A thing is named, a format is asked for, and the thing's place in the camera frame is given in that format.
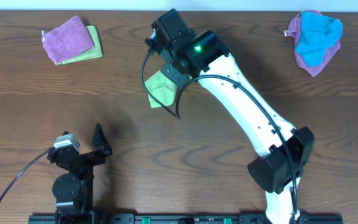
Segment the light green microfiber cloth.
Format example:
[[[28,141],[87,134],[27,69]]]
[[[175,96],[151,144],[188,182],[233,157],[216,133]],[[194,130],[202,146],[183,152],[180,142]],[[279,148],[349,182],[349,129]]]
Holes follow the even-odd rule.
[[[167,78],[160,70],[145,81],[148,91],[164,106],[175,101],[177,85]]]

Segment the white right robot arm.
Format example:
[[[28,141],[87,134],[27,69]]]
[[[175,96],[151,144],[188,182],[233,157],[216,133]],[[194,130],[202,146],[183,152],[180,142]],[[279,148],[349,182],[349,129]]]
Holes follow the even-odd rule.
[[[227,109],[251,141],[258,158],[247,168],[265,191],[270,223],[299,223],[298,184],[310,158],[314,134],[280,116],[241,72],[218,35],[195,34],[175,9],[151,25],[149,54],[165,61],[163,74],[182,90],[197,82]]]

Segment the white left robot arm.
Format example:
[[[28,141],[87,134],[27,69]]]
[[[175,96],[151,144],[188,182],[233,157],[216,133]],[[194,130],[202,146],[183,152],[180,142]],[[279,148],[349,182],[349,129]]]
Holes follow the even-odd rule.
[[[106,163],[112,155],[101,125],[95,126],[92,145],[94,151],[79,153],[80,144],[73,134],[64,132],[57,137],[47,159],[67,170],[53,183],[56,199],[55,223],[101,223],[103,217],[93,208],[94,167]]]

